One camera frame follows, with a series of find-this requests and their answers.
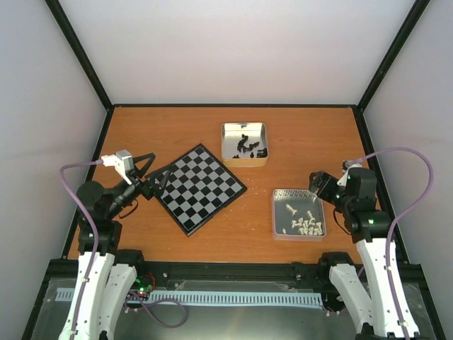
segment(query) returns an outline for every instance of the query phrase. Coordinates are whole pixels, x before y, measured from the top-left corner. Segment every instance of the cable connector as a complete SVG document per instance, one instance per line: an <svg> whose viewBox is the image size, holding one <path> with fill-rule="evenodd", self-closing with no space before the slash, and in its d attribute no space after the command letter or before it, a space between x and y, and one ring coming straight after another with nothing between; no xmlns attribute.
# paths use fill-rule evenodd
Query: cable connector
<svg viewBox="0 0 453 340"><path fill-rule="evenodd" d="M102 156L104 166L114 166L116 172L128 183L132 184L131 180L127 177L127 173L134 169L134 161L132 155L127 150L121 150L115 154Z"/></svg>

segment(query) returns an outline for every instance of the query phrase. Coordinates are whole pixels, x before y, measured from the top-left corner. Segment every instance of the rectangular container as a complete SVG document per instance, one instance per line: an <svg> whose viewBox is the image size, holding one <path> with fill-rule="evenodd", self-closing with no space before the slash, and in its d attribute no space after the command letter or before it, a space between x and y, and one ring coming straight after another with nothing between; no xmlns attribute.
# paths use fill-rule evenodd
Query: rectangular container
<svg viewBox="0 0 453 340"><path fill-rule="evenodd" d="M239 152L238 142L242 139L242 134L248 135L246 146L255 142L260 144L253 149L254 158L250 158L252 152ZM252 167L265 166L268 163L268 156L257 158L256 153L260 149L268 149L268 138L266 136L266 126L263 123L225 123L222 125L222 163L229 168L233 167Z"/></svg>
<svg viewBox="0 0 453 340"><path fill-rule="evenodd" d="M297 210L295 215L287 207ZM304 235L299 227L292 227L292 221L299 218L309 220L311 212L314 222L321 222L322 235ZM304 189L276 189L272 195L273 236L287 241L321 241L326 236L326 222L322 200Z"/></svg>

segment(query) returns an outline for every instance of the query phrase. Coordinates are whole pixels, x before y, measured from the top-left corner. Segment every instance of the black frame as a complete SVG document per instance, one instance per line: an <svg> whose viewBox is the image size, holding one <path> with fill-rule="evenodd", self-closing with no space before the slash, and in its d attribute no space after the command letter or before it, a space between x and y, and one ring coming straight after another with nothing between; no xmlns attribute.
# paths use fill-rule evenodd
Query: black frame
<svg viewBox="0 0 453 340"><path fill-rule="evenodd" d="M45 0L50 11L55 17L56 22L61 28L65 38L71 46L74 54L76 55L80 65L86 73L91 85L101 103L106 109L105 121L93 153L93 160L96 160L101 155L102 146L107 135L110 121L115 108L117 107L254 107L254 108L313 108L313 107L327 107L327 108L351 108L357 124L357 130L360 134L362 146L365 154L374 151L371 138L369 136L367 124L365 122L364 112L369 102L372 100L373 95L376 93L379 85L384 79L386 73L390 69L394 60L398 56L401 48L411 34L418 19L422 16L424 10L430 3L430 0L415 0L414 4L406 16L400 30L398 31L394 41L385 54L384 59L375 72L371 82L365 90L360 102L355 105L320 105L320 104L133 104L133 103L118 103L112 104L108 98L103 85L98 78L93 65L85 53L83 46L77 38L74 29L71 26L60 2L58 0ZM381 169L377 159L372 158L368 160L369 167L374 170L377 175L377 197L381 209L390 214L391 218L395 217L393 208L391 206L389 194L384 184ZM88 170L86 180L89 181L93 178L95 167L92 166ZM35 323L38 319L42 301L51 278L75 278L77 275L77 262L75 260L68 260L67 254L71 247L75 231L76 231L76 214L74 215L71 227L69 228L68 237L62 252L62 258L51 260L47 268L44 280L40 287L34 308L31 312L30 319L23 333L22 340L29 340L33 334ZM431 298L428 285L423 274L423 270L419 265L409 264L408 256L404 247L401 234L396 228L396 243L397 243L397 260L398 267L401 274L401 280L404 283L417 283L425 302L428 314L430 315L431 323L435 331L435 335L439 340L446 339L442 326L437 316L434 303ZM216 280L216 281L270 281L286 283L289 286L296 288L312 289L315 292L329 294L334 293L335 288L328 284L323 284L317 276L316 264L256 264L256 263L176 263L176 262L146 262L147 269L152 271L156 277L156 284L161 287L171 289L174 283L181 280Z"/></svg>

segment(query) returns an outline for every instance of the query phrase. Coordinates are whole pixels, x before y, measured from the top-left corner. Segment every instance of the tray containing white chess pieces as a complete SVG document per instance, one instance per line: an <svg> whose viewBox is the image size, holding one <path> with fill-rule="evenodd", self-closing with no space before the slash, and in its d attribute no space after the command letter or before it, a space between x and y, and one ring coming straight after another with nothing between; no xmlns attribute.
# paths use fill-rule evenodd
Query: tray containing white chess pieces
<svg viewBox="0 0 453 340"><path fill-rule="evenodd" d="M272 196L274 239L321 241L326 236L322 200L304 189L276 189Z"/></svg>

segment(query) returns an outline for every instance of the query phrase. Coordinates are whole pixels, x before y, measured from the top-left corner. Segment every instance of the wooden table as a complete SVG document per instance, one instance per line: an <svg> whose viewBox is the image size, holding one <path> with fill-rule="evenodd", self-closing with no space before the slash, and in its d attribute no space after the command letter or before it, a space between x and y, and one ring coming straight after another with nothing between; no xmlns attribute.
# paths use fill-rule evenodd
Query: wooden table
<svg viewBox="0 0 453 340"><path fill-rule="evenodd" d="M190 237L155 198L140 198L138 210L122 220L120 249L141 249L149 261L249 263L316 263L325 251L347 251L359 263L350 236L333 221L332 205L324 203L327 235L322 242L274 240L270 209L274 189L307 188L309 174L319 170L339 177L344 159L363 156L349 108L116 108L101 154L154 152L151 169L157 169L203 143L221 159L226 122L266 124L268 164L231 169L248 190ZM120 177L99 166L94 180L109 187ZM76 237L70 258L78 254Z"/></svg>

